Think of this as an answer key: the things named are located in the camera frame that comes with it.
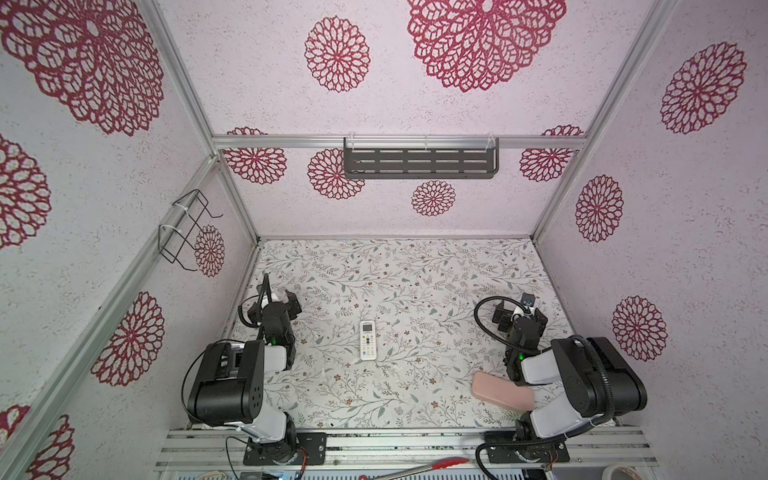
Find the floral tablecloth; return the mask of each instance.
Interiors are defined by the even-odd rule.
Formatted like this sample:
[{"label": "floral tablecloth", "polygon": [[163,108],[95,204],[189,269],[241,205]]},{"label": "floral tablecloth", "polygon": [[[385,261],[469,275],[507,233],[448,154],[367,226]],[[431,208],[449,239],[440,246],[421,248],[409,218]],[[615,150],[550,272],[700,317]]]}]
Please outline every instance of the floral tablecloth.
[{"label": "floral tablecloth", "polygon": [[[293,368],[265,378],[266,400],[298,427],[511,426],[516,414],[470,394],[479,370],[506,378],[505,347],[475,325],[476,302],[533,293],[549,318],[541,346],[572,333],[528,240],[271,240],[249,296],[264,272],[303,308]],[[492,309],[482,319],[495,329]],[[363,362],[359,323],[371,319],[378,359]],[[233,338],[255,337],[235,326]],[[537,405],[560,392],[535,387]]]}]

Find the pink eraser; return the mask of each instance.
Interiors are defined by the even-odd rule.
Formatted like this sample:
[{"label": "pink eraser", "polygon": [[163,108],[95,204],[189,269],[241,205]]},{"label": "pink eraser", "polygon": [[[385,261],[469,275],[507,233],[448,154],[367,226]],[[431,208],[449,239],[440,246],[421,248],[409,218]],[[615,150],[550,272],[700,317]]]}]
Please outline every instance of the pink eraser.
[{"label": "pink eraser", "polygon": [[472,379],[472,395],[483,402],[492,403],[518,413],[533,410],[533,390],[517,386],[485,372],[476,372]]}]

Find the metal bracket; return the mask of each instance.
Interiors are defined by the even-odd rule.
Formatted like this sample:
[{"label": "metal bracket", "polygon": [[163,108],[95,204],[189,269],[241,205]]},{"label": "metal bracket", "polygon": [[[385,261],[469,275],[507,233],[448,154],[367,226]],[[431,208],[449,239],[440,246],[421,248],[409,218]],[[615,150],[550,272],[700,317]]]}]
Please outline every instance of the metal bracket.
[{"label": "metal bracket", "polygon": [[[512,442],[514,432],[486,432],[486,442]],[[544,443],[516,449],[514,447],[491,447],[488,449],[491,463],[565,463],[571,460],[563,442]]]},{"label": "metal bracket", "polygon": [[[326,461],[326,433],[297,433],[297,445],[306,450],[307,465],[322,465]],[[301,465],[304,462],[303,455],[296,455],[287,465]],[[247,466],[274,466],[275,462],[266,455],[266,448],[248,439],[245,449],[243,465]]]},{"label": "metal bracket", "polygon": [[344,139],[344,174],[353,180],[403,178],[489,179],[498,172],[498,139],[485,149],[349,147]]}]

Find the red flower pattern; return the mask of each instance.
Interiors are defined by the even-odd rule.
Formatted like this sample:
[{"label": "red flower pattern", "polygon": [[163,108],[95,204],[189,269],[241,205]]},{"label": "red flower pattern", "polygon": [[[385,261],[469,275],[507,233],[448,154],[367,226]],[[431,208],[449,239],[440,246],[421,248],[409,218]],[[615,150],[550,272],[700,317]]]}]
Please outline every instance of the red flower pattern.
[{"label": "red flower pattern", "polygon": [[444,87],[488,90],[528,67],[565,0],[408,0],[414,55]]},{"label": "red flower pattern", "polygon": [[638,360],[653,360],[667,346],[667,323],[646,298],[628,296],[622,300],[616,305],[613,324],[621,349]]},{"label": "red flower pattern", "polygon": [[51,211],[38,162],[0,135],[0,249],[34,237]]},{"label": "red flower pattern", "polygon": [[197,234],[194,258],[205,276],[216,276],[224,265],[224,240],[213,225],[206,225]]},{"label": "red flower pattern", "polygon": [[45,440],[43,448],[27,469],[27,480],[61,480],[69,472],[69,462],[74,453],[72,436],[74,429],[69,425],[69,415],[62,415],[56,430]]},{"label": "red flower pattern", "polygon": [[29,412],[29,405],[14,405],[10,409],[0,412],[0,449],[16,430],[16,426]]},{"label": "red flower pattern", "polygon": [[744,70],[744,52],[736,44],[724,41],[696,52],[672,75],[661,99],[661,121],[676,134],[711,124],[736,99]]},{"label": "red flower pattern", "polygon": [[366,77],[371,58],[366,38],[344,18],[325,17],[304,42],[306,66],[330,91],[349,91]]},{"label": "red flower pattern", "polygon": [[456,192],[446,182],[430,180],[419,185],[411,196],[411,205],[425,217],[444,214],[453,206]]},{"label": "red flower pattern", "polygon": [[[257,128],[238,127],[229,135],[266,135]],[[282,148],[237,148],[223,150],[232,171],[255,184],[277,182],[286,173],[286,156]]]},{"label": "red flower pattern", "polygon": [[[584,132],[573,125],[558,125],[542,135],[581,135]],[[520,158],[523,176],[537,182],[560,177],[574,151],[568,148],[528,148]]]},{"label": "red flower pattern", "polygon": [[157,359],[165,335],[163,310],[148,292],[139,293],[91,373],[99,383],[126,386],[138,380]]},{"label": "red flower pattern", "polygon": [[0,0],[5,50],[79,121],[133,135],[159,115],[163,70],[130,0]]},{"label": "red flower pattern", "polygon": [[337,200],[354,197],[366,184],[365,180],[351,180],[344,175],[344,152],[338,148],[317,152],[306,174],[315,190]]},{"label": "red flower pattern", "polygon": [[607,175],[595,177],[578,196],[576,226],[591,242],[605,240],[619,226],[623,207],[618,182]]}]

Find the white remote control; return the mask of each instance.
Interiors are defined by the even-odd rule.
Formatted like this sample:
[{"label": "white remote control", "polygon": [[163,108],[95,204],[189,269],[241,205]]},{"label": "white remote control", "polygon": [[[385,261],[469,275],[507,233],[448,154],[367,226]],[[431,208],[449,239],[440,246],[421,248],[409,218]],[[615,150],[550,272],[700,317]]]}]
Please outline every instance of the white remote control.
[{"label": "white remote control", "polygon": [[373,320],[360,322],[360,359],[376,359],[376,325]]}]

